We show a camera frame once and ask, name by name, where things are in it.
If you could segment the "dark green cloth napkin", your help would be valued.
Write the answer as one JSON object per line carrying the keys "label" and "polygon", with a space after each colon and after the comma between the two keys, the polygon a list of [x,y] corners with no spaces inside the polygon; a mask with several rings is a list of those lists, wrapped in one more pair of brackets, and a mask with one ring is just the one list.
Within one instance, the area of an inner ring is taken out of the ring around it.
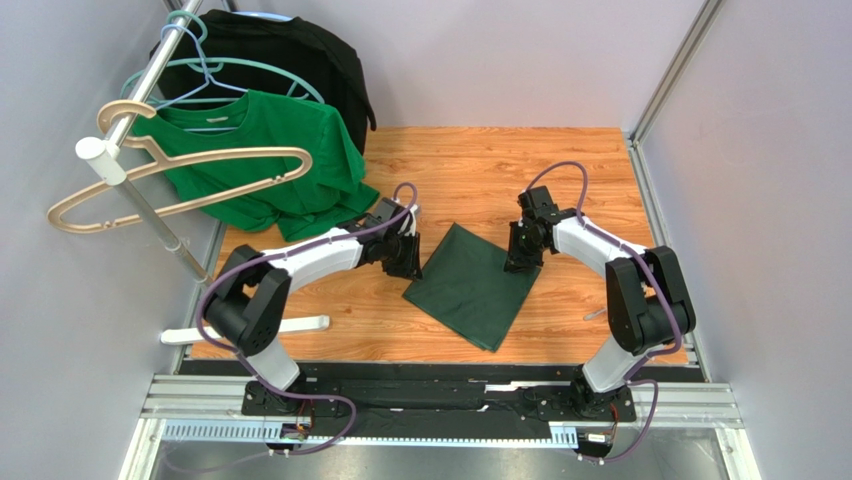
{"label": "dark green cloth napkin", "polygon": [[476,347],[497,351],[540,270],[506,272],[507,252],[455,223],[403,298]]}

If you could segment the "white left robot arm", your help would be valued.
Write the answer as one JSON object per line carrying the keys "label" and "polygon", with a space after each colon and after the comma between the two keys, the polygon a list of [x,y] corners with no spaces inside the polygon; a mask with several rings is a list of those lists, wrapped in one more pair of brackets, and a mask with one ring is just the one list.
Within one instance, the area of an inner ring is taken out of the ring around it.
{"label": "white left robot arm", "polygon": [[390,227],[355,233],[334,228],[312,241],[267,252],[242,245],[200,299],[196,325],[207,321],[269,390],[285,391],[300,374],[278,339],[289,295],[375,262],[389,276],[421,279],[420,235]]}

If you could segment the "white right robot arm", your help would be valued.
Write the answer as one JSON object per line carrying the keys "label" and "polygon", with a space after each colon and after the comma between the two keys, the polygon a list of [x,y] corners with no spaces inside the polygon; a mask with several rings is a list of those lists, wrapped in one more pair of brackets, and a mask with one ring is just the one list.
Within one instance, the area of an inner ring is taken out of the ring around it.
{"label": "white right robot arm", "polygon": [[694,312],[671,248],[628,242],[585,216],[526,219],[510,224],[504,269],[538,269],[545,251],[573,257],[605,280],[610,336],[581,368],[591,391],[615,390],[650,359],[681,350]]}

